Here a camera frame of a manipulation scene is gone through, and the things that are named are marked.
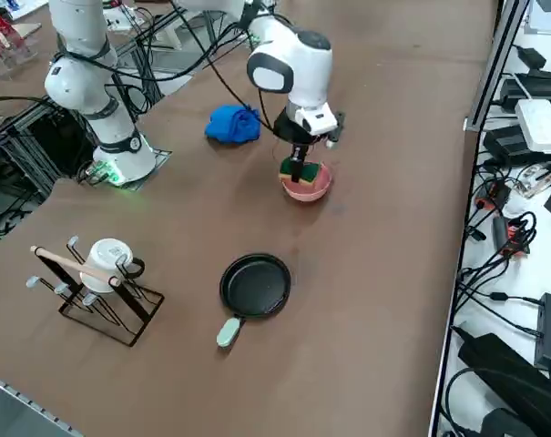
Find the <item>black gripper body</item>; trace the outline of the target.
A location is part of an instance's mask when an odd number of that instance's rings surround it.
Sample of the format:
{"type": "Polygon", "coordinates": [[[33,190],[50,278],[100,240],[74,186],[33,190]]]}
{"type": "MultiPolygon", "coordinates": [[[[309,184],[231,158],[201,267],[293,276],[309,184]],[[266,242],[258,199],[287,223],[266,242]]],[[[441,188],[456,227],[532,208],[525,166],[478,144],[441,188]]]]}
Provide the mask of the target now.
{"type": "Polygon", "coordinates": [[[288,117],[285,108],[282,109],[273,124],[273,134],[277,138],[293,145],[309,146],[316,141],[315,136],[312,136],[288,117]]]}

